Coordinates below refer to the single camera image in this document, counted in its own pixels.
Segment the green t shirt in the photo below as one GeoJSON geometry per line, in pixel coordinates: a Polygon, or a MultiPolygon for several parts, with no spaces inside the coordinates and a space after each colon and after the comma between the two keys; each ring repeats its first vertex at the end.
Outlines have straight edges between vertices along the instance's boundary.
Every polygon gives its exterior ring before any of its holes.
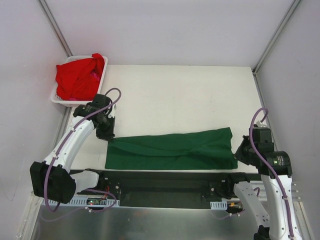
{"type": "Polygon", "coordinates": [[[118,137],[108,143],[105,168],[111,170],[233,170],[229,127],[190,133],[118,137]]]}

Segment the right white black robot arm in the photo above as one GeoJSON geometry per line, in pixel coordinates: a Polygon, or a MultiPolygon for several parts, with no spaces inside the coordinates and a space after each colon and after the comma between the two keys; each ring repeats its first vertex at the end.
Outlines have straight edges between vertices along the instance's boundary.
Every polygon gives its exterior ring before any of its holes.
{"type": "Polygon", "coordinates": [[[237,197],[244,210],[254,218],[257,231],[255,240],[300,240],[300,234],[292,199],[292,166],[289,155],[275,151],[271,130],[254,124],[249,135],[235,153],[235,159],[256,167],[262,180],[269,210],[266,210],[258,197],[248,175],[235,172],[227,175],[215,192],[230,200],[237,197]]]}

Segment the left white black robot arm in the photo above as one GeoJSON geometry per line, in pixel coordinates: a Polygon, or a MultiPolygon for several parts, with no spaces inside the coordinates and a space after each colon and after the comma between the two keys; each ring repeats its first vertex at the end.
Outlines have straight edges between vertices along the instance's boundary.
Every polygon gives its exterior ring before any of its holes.
{"type": "Polygon", "coordinates": [[[71,124],[57,146],[42,162],[35,161],[30,167],[33,193],[37,197],[67,204],[76,193],[86,189],[96,195],[105,191],[106,182],[98,173],[84,170],[71,175],[70,171],[81,146],[92,132],[107,142],[115,137],[113,105],[108,96],[96,94],[93,101],[74,110],[71,124]]]}

